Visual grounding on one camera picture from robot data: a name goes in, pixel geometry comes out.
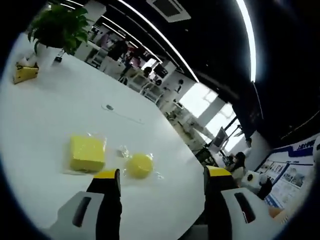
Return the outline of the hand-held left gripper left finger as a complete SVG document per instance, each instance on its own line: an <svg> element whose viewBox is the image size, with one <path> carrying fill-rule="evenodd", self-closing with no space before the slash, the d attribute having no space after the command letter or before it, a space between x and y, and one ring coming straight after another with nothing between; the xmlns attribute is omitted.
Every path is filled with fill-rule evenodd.
<svg viewBox="0 0 320 240"><path fill-rule="evenodd" d="M101 171L86 191L59 208L48 235L52 240L118 240L121 214L120 170Z"/></svg>

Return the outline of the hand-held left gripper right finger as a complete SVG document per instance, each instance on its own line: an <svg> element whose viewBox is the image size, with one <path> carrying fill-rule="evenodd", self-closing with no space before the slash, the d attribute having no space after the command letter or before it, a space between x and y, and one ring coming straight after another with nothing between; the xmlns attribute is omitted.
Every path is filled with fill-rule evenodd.
<svg viewBox="0 0 320 240"><path fill-rule="evenodd" d="M239 188L224 168L205 166L204 215L209 240L273 240L282 226L268 206L247 188Z"/></svg>

